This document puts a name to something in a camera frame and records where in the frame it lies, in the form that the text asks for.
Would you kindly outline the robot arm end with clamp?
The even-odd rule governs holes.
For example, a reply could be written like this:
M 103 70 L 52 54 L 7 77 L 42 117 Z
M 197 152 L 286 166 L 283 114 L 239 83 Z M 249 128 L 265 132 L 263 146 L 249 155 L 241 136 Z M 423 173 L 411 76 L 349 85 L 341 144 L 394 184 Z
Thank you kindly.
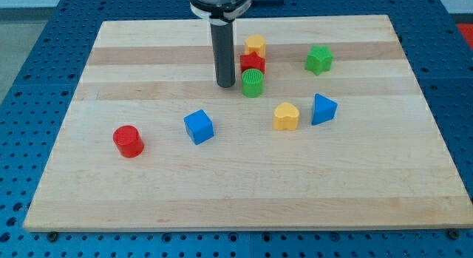
M 212 25 L 230 24 L 242 16 L 253 0 L 189 0 L 191 11 Z

